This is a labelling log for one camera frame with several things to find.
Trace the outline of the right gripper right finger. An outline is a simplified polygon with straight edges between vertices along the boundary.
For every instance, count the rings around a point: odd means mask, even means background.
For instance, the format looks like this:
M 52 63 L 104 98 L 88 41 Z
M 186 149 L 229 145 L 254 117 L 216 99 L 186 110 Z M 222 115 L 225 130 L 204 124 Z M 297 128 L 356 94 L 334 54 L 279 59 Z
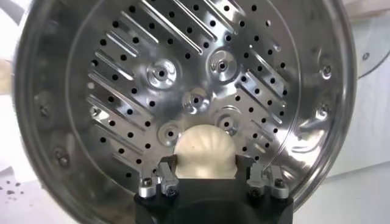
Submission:
M 280 166 L 264 166 L 253 158 L 236 155 L 236 179 L 244 180 L 250 198 L 266 194 L 278 200 L 289 197 L 289 186 L 283 178 Z

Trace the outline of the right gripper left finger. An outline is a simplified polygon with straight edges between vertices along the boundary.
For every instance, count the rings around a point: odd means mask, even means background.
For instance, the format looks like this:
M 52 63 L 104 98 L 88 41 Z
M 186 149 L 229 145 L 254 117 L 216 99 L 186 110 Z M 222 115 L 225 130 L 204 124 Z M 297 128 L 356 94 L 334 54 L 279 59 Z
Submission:
M 174 197 L 178 194 L 179 179 L 176 175 L 177 155 L 163 157 L 155 166 L 143 166 L 140 173 L 138 195 L 153 198 L 157 195 Z

